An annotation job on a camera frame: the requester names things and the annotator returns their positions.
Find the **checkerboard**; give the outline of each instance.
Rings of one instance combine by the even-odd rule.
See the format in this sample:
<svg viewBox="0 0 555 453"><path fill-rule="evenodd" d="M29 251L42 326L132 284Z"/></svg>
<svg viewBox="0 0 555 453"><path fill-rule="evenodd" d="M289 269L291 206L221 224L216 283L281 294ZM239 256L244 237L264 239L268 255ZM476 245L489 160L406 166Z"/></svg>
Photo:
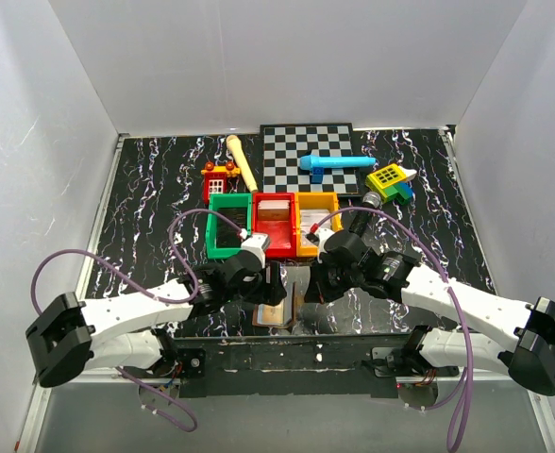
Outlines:
<svg viewBox="0 0 555 453"><path fill-rule="evenodd" d="M298 168L310 150L319 157L354 156L351 130L351 125L262 126L263 191L360 194L357 168L327 168L321 184L311 184L310 172Z"/></svg>

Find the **blue toy block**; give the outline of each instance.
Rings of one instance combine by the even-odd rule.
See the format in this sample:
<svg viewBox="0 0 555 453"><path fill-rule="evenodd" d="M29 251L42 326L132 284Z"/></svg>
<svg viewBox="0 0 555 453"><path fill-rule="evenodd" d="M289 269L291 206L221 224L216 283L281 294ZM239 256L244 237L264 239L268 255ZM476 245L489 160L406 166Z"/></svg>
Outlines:
<svg viewBox="0 0 555 453"><path fill-rule="evenodd" d="M396 199L399 204L405 205L412 201L413 190L408 184L406 184L405 182L397 182L394 187L397 189Z"/></svg>
<svg viewBox="0 0 555 453"><path fill-rule="evenodd" d="M311 184L321 184L324 180L324 167L311 168Z"/></svg>

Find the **wooden block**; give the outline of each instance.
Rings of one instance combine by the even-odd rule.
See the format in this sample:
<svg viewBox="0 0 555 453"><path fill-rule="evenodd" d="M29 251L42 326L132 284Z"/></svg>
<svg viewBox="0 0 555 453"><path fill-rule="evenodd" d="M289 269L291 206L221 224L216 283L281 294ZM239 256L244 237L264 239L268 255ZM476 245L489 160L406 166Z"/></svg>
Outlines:
<svg viewBox="0 0 555 453"><path fill-rule="evenodd" d="M290 202L288 200L261 200L257 207L258 220L290 220Z"/></svg>
<svg viewBox="0 0 555 453"><path fill-rule="evenodd" d="M253 311L252 325L257 327L287 328L294 323L295 284L286 284L286 298L279 305L270 307L268 305L257 305Z"/></svg>

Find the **white side panel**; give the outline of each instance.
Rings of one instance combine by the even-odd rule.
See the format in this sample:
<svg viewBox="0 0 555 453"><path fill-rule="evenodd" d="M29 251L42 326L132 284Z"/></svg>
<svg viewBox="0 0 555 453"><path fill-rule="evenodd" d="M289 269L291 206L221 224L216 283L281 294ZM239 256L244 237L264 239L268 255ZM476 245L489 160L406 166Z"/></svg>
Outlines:
<svg viewBox="0 0 555 453"><path fill-rule="evenodd" d="M457 124L526 0L50 0L121 132Z"/></svg>
<svg viewBox="0 0 555 453"><path fill-rule="evenodd" d="M86 246L116 131L45 0L0 0L0 452L32 395L29 285L59 248ZM74 289L82 259L44 272L46 306Z"/></svg>
<svg viewBox="0 0 555 453"><path fill-rule="evenodd" d="M529 2L462 118L456 148L499 292L555 301L555 2Z"/></svg>

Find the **black marble surface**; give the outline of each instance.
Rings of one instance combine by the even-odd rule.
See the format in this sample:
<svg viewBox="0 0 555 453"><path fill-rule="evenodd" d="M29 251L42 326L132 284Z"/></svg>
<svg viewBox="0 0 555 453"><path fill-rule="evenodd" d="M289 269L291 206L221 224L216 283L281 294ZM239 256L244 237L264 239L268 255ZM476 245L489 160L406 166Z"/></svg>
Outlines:
<svg viewBox="0 0 555 453"><path fill-rule="evenodd" d="M240 138L248 163L261 184L261 137ZM492 282L447 157L443 132L436 129L360 131L354 133L354 146L363 154L377 158L375 169L396 162L418 170L412 182L413 202L405 207L388 204L384 210L417 234L451 277L492 292ZM179 213L204 207L204 178L200 170L209 160L215 164L230 160L225 137L126 139L98 254L148 288L182 274L170 251L166 228ZM245 192L242 179L230 179L228 191ZM352 214L344 216L345 227L351 218ZM205 228L206 216L195 214L178 229L176 241L191 265L206 261ZM369 228L364 239L381 251L389 248L418 255L403 233L383 219ZM131 291L107 271L93 267L88 297ZM231 303L208 318L171 326L171 331L176 336L275 334L268 328L252 326L252 309L252 306ZM324 306L303 306L292 333L391 333L409 331L420 324L454 325L428 311L371 299L356 290Z"/></svg>

